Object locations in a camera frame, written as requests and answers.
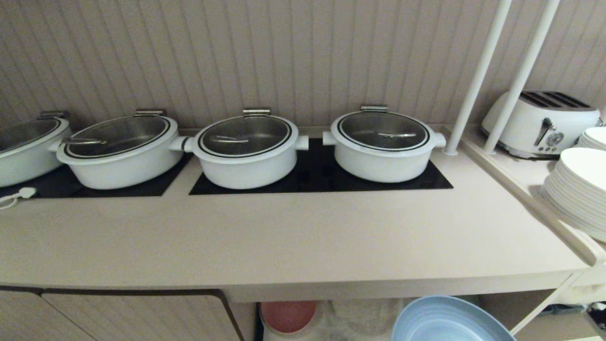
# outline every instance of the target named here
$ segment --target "stainless steel lid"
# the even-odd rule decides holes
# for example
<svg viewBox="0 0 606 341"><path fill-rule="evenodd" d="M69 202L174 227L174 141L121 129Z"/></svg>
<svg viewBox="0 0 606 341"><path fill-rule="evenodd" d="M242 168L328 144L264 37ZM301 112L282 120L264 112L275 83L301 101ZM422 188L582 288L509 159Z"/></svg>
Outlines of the stainless steel lid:
<svg viewBox="0 0 606 341"><path fill-rule="evenodd" d="M273 150L292 134L282 119L265 115L230 118L207 128L198 140L202 150L219 157L249 157Z"/></svg>
<svg viewBox="0 0 606 341"><path fill-rule="evenodd" d="M351 142L378 150L415 149L429 139L429 132L421 123L387 111L353 113L339 122L338 129Z"/></svg>
<svg viewBox="0 0 606 341"><path fill-rule="evenodd" d="M163 136L170 122L161 116L131 116L90 126L64 139L74 158L101 158L126 153Z"/></svg>
<svg viewBox="0 0 606 341"><path fill-rule="evenodd" d="M57 129L61 122L55 119L19 123L0 130L0 153L32 143Z"/></svg>

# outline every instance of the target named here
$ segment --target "black induction cooktop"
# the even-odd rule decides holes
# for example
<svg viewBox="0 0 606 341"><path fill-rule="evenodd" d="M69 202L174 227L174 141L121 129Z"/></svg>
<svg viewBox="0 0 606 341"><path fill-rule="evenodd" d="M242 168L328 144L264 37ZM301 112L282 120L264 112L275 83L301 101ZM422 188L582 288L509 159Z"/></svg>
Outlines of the black induction cooktop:
<svg viewBox="0 0 606 341"><path fill-rule="evenodd" d="M13 186L0 187L0 197L19 192L23 187L34 187L38 198L110 198L110 197L159 197L169 187L179 172L187 164L191 154L185 154L181 160L163 174L148 180L119 189L91 189L84 187L68 166L61 166L38 178Z"/></svg>
<svg viewBox="0 0 606 341"><path fill-rule="evenodd" d="M334 146L323 146L322 139L311 138L309 150L297 151L295 168L286 177L275 183L254 189L234 190L217 186L202 174L191 189L190 195L453 188L431 161L427 164L425 171L412 180L401 183L377 183L349 174L337 164L334 153Z"/></svg>

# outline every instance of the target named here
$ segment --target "pink bowl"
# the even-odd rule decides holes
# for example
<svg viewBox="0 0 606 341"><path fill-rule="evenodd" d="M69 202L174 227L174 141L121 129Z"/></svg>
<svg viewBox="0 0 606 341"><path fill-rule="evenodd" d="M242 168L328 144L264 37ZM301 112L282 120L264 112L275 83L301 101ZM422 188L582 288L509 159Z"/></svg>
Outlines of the pink bowl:
<svg viewBox="0 0 606 341"><path fill-rule="evenodd" d="M295 333L311 322L316 304L316 301L262 302L261 317L279 333Z"/></svg>

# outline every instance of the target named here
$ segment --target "toaster dial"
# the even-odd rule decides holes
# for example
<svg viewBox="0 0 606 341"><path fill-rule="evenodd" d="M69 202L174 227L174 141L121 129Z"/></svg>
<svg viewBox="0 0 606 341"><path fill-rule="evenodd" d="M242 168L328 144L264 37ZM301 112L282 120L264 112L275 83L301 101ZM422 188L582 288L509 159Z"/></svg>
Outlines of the toaster dial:
<svg viewBox="0 0 606 341"><path fill-rule="evenodd" d="M563 139L564 139L564 133L562 133L562 132L551 133L547 137L547 145L550 147L557 146L558 143L562 142Z"/></svg>

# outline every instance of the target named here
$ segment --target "light blue plate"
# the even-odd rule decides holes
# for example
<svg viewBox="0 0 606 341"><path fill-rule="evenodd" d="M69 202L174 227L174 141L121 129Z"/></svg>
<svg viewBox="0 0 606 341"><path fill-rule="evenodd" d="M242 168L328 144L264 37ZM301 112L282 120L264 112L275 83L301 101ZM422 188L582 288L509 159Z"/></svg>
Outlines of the light blue plate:
<svg viewBox="0 0 606 341"><path fill-rule="evenodd" d="M391 341L515 341L484 310L450 296L427 296L410 303L396 320Z"/></svg>

